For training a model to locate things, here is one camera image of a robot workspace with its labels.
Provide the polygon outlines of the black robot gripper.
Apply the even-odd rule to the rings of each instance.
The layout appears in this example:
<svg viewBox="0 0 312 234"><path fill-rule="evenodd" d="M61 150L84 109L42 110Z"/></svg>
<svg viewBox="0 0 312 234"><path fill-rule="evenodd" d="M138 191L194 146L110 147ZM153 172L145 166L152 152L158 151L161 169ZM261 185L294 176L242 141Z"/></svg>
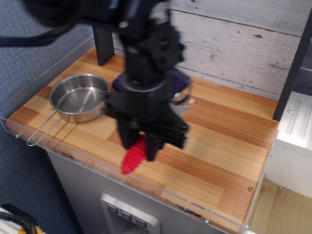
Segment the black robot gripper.
<svg viewBox="0 0 312 234"><path fill-rule="evenodd" d="M142 130L149 129L151 125L165 126L167 119L173 119L177 123L174 130L179 130L180 125L185 123L181 117L171 116L170 101L146 102L146 101L122 101L118 102L115 98L110 99L111 92L104 95L104 112L107 116L117 120L118 132L122 145L129 149L138 139ZM162 149L164 141L162 138L147 134L146 154L148 161L154 161L157 152Z"/></svg>

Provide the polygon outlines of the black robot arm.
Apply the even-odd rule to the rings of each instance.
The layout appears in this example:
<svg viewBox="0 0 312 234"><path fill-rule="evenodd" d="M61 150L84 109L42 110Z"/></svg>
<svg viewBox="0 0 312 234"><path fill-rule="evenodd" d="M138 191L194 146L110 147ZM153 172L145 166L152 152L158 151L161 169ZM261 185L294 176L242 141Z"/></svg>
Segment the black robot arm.
<svg viewBox="0 0 312 234"><path fill-rule="evenodd" d="M43 25L61 32L83 22L119 35L126 68L124 92L104 95L105 113L115 118L128 149L146 133L147 159L165 143L182 148L188 125L170 107L175 68L184 46L171 25L166 0L27 0L25 6Z"/></svg>

